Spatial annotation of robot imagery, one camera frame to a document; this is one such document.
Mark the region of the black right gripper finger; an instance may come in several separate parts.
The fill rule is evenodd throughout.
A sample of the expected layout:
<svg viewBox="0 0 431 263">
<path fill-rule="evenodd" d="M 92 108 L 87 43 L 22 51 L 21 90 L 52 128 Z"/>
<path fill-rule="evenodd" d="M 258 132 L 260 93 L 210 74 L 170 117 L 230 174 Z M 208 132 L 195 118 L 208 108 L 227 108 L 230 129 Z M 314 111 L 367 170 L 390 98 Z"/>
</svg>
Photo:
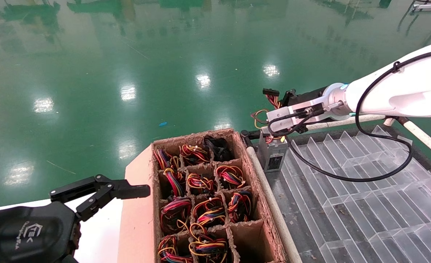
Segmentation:
<svg viewBox="0 0 431 263">
<path fill-rule="evenodd" d="M 296 90 L 287 90 L 282 98 L 282 107 L 291 106 L 296 98 Z"/>
</svg>

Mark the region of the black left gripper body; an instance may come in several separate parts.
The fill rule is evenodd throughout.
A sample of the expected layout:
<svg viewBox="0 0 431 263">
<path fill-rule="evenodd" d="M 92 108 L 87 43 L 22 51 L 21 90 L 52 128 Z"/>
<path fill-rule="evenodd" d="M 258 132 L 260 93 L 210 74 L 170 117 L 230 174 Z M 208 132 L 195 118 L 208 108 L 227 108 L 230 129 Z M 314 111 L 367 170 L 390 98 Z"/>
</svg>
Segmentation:
<svg viewBox="0 0 431 263">
<path fill-rule="evenodd" d="M 75 263 L 80 221 L 60 202 L 0 210 L 0 263 Z"/>
</svg>

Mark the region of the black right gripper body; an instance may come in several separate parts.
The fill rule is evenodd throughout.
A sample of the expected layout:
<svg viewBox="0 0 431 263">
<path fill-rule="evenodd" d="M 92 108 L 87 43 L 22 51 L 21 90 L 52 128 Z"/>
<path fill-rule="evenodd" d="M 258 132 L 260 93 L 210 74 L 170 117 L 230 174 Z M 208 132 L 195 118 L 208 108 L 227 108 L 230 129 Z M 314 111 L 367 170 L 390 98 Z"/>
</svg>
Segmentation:
<svg viewBox="0 0 431 263">
<path fill-rule="evenodd" d="M 328 98 L 329 87 L 322 87 L 310 92 L 299 94 L 296 91 L 292 97 L 293 108 L 306 108 L 315 107 L 316 105 L 323 105 Z"/>
</svg>

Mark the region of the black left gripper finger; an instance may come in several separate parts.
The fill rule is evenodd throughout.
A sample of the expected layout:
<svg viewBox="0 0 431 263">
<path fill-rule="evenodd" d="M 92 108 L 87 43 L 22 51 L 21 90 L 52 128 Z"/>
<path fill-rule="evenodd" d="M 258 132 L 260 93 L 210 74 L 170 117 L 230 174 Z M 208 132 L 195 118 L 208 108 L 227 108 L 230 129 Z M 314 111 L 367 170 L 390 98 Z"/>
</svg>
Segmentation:
<svg viewBox="0 0 431 263">
<path fill-rule="evenodd" d="M 50 201 L 67 203 L 92 195 L 76 208 L 80 221 L 87 221 L 113 199 L 135 199 L 150 196 L 148 185 L 131 185 L 127 180 L 112 180 L 104 175 L 95 175 L 56 188 L 50 192 Z"/>
</svg>

